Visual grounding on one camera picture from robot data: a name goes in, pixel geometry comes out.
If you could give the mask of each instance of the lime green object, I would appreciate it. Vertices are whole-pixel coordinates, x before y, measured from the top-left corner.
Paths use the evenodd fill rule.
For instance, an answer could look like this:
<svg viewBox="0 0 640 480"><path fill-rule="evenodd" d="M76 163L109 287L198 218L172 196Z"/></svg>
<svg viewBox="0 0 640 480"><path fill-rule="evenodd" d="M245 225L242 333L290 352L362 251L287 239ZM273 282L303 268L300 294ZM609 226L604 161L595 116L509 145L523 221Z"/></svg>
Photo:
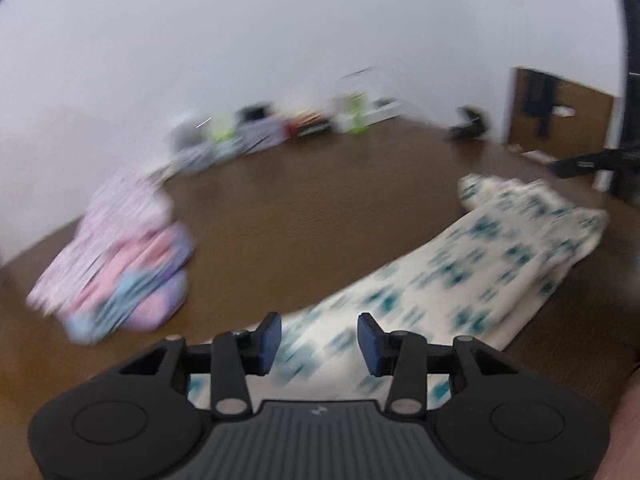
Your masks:
<svg viewBox="0 0 640 480"><path fill-rule="evenodd" d="M347 112L353 121L353 128L350 134L360 134L367 129L364 121L364 112L367 103L367 95L364 92L350 94L347 97Z"/></svg>

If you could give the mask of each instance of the silver screw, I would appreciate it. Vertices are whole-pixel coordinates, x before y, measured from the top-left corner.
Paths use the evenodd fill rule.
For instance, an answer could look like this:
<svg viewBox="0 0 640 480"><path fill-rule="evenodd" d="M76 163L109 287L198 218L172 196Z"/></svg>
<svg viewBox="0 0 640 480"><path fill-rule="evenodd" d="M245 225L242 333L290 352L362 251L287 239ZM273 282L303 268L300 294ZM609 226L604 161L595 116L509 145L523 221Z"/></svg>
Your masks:
<svg viewBox="0 0 640 480"><path fill-rule="evenodd" d="M399 415L413 415L422 409L422 405L415 399L396 399L391 403L391 409Z"/></svg>
<svg viewBox="0 0 640 480"><path fill-rule="evenodd" d="M222 415L240 415L247 409L246 402L242 399L229 397L216 403L216 411Z"/></svg>

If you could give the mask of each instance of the brown table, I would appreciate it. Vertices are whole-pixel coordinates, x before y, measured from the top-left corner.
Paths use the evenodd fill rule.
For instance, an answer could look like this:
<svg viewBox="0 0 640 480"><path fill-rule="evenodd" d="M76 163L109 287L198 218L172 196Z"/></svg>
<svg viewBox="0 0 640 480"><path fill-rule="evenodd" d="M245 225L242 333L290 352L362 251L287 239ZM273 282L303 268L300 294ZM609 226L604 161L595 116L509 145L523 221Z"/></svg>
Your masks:
<svg viewBox="0 0 640 480"><path fill-rule="evenodd" d="M197 246L188 302L155 333L117 332L94 348L68 343L55 320L24 307L72 226L43 240L11 264L0 288L0 478L38 478L26 426L50 397L167 334L197 343L269 310L322 300L455 222L463 214L456 183L471 171L550 178L501 146L451 144L443 132L405 120L178 176L166 188ZM640 332L633 316L621 317L640 298L640 213L579 180L554 185L579 205L608 210L610 227L507 352L610 415L634 364L628 337Z"/></svg>

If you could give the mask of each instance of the white cloth with teal flowers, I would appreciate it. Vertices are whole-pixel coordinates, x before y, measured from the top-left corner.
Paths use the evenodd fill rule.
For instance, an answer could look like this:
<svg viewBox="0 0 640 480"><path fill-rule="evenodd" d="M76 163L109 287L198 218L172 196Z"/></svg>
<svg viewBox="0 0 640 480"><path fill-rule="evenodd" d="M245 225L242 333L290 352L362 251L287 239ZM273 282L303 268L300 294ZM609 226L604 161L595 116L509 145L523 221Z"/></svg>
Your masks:
<svg viewBox="0 0 640 480"><path fill-rule="evenodd" d="M411 330L437 344L467 334L503 349L598 245L607 224L604 211L576 207L544 181L470 174L459 192L470 212L439 236L284 318L271 373L248 377L254 409L263 399L384 403L390 378L370 376L357 345L361 312L387 332ZM191 381L190 399L202 408L208 379ZM430 376L429 385L435 408L449 397L447 377Z"/></svg>

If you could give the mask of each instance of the circular cover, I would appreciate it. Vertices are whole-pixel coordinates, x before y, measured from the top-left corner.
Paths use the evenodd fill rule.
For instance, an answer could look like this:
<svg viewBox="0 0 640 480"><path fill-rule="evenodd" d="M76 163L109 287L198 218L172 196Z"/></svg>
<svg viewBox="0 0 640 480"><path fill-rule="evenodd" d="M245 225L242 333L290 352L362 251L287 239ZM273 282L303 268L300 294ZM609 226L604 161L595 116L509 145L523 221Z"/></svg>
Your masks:
<svg viewBox="0 0 640 480"><path fill-rule="evenodd" d="M455 462L495 480L587 477L609 444L591 402L522 373L474 381L440 409L436 433Z"/></svg>
<svg viewBox="0 0 640 480"><path fill-rule="evenodd" d="M171 469L202 435L198 410L151 376L90 381L45 404L29 427L45 476L138 480Z"/></svg>

